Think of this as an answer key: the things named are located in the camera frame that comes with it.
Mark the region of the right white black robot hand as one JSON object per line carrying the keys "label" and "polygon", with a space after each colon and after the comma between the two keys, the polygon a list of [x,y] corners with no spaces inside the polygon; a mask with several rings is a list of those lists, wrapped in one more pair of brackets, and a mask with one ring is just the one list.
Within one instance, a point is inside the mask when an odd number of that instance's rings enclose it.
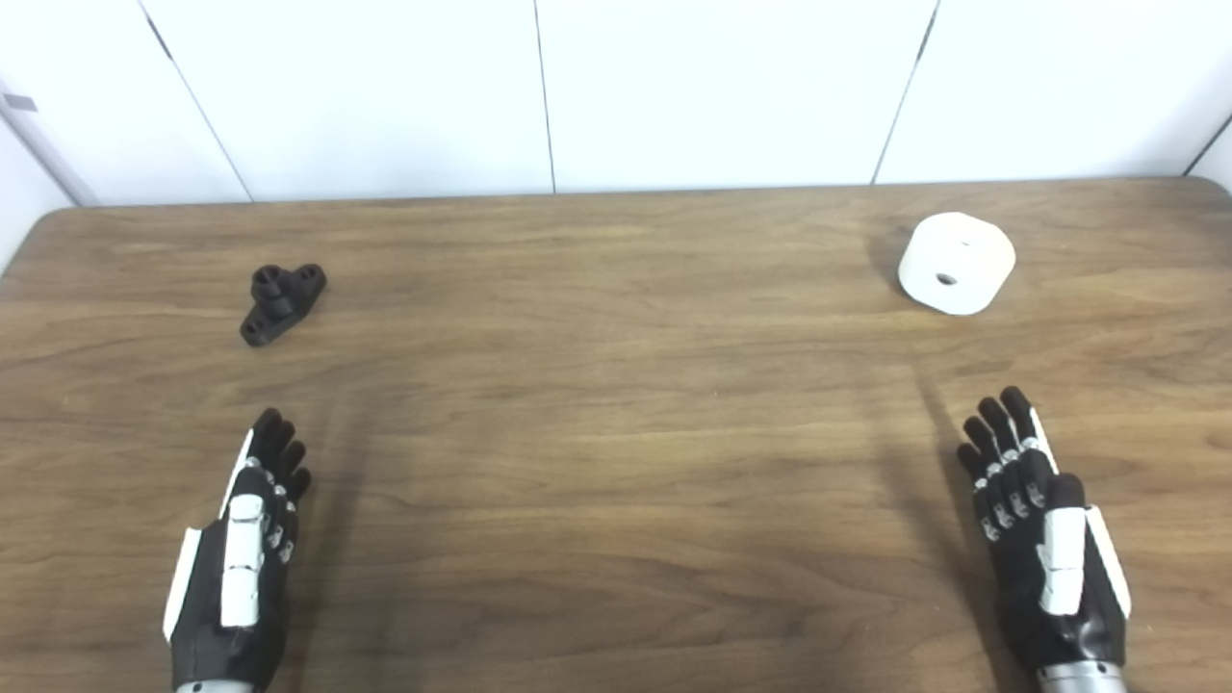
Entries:
{"label": "right white black robot hand", "polygon": [[1132,597],[1082,478],[1060,469],[1039,408],[1015,386],[963,420],[958,462],[997,580],[997,618],[1029,675],[1127,662]]}

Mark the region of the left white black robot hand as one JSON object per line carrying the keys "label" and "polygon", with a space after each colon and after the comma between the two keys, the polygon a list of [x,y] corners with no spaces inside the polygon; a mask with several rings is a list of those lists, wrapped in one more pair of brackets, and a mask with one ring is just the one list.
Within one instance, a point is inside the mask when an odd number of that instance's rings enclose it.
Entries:
{"label": "left white black robot hand", "polygon": [[246,432],[216,519],[186,529],[163,635],[172,692],[266,692],[283,661],[286,589],[310,485],[294,423],[265,409]]}

